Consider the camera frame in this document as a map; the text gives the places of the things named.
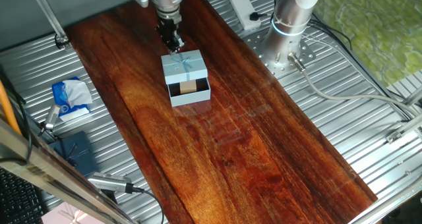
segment gray wall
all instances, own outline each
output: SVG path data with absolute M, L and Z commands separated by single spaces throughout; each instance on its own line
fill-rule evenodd
M 120 5 L 128 0 L 48 0 L 62 26 Z M 53 33 L 36 0 L 0 0 L 0 51 Z

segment keyboard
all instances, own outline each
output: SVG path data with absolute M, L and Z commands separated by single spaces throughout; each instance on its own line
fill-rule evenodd
M 42 224 L 45 206 L 41 200 L 38 188 L 0 169 L 0 223 Z

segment light blue gift box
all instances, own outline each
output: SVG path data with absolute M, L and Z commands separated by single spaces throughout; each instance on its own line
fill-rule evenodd
M 171 106 L 186 105 L 211 98 L 208 71 L 199 50 L 161 56 Z M 196 80 L 196 92 L 180 93 L 180 82 Z

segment dark blue box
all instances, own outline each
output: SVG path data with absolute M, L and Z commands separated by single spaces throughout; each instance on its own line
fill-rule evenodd
M 60 139 L 50 146 L 83 176 L 88 177 L 99 171 L 91 143 L 84 131 Z

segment wooden board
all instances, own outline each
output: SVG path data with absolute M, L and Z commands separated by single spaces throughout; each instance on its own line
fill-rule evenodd
M 376 196 L 206 0 L 183 0 L 210 101 L 172 108 L 153 6 L 67 29 L 170 223 L 347 223 Z

